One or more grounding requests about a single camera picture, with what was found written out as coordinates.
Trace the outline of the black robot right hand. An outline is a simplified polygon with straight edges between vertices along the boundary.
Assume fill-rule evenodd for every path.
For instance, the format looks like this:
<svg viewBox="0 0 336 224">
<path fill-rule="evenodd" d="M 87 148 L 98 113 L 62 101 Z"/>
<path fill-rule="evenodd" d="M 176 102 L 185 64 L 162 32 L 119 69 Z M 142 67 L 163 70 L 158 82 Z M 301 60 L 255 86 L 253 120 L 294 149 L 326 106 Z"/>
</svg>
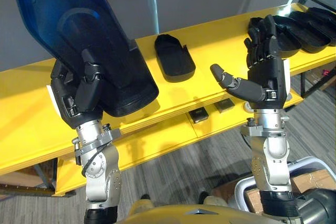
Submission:
<svg viewBox="0 0 336 224">
<path fill-rule="evenodd" d="M 288 91 L 273 16 L 249 27 L 248 35 L 244 40 L 248 78 L 234 77 L 216 63 L 210 66 L 211 73 L 222 89 L 249 102 L 253 110 L 282 109 Z"/>
</svg>

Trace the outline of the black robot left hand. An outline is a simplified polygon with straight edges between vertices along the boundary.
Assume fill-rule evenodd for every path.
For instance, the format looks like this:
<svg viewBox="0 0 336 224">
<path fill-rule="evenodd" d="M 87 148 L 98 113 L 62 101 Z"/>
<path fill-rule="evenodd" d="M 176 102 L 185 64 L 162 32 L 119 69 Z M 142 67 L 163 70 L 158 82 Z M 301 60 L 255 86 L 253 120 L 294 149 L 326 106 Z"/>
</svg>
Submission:
<svg viewBox="0 0 336 224">
<path fill-rule="evenodd" d="M 84 75 L 76 77 L 57 60 L 51 72 L 51 91 L 61 118 L 72 129 L 92 120 L 101 120 L 103 109 L 99 105 L 104 86 L 104 68 L 97 64 L 93 51 L 81 52 Z"/>
</svg>

